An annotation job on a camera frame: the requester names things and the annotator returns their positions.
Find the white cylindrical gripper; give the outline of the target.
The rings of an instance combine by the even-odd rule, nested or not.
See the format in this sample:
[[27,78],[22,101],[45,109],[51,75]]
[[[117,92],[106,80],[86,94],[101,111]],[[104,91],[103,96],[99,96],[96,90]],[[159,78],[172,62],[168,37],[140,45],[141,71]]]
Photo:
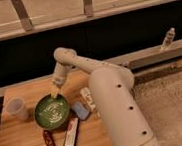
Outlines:
[[58,87],[61,87],[65,84],[65,81],[67,79],[68,73],[72,67],[70,65],[64,65],[62,63],[57,63],[55,65],[54,72],[52,74],[52,83],[54,84],[50,91],[51,91],[51,98],[57,98],[57,96],[60,93],[60,89]]

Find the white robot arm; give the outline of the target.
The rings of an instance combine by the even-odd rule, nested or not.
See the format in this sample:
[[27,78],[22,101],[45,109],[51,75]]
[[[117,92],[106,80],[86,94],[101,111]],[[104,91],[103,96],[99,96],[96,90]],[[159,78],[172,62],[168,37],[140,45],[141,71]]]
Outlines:
[[88,87],[113,146],[161,146],[130,92],[135,81],[130,69],[80,57],[70,48],[53,53],[52,97],[61,93],[69,70],[79,68],[89,74]]

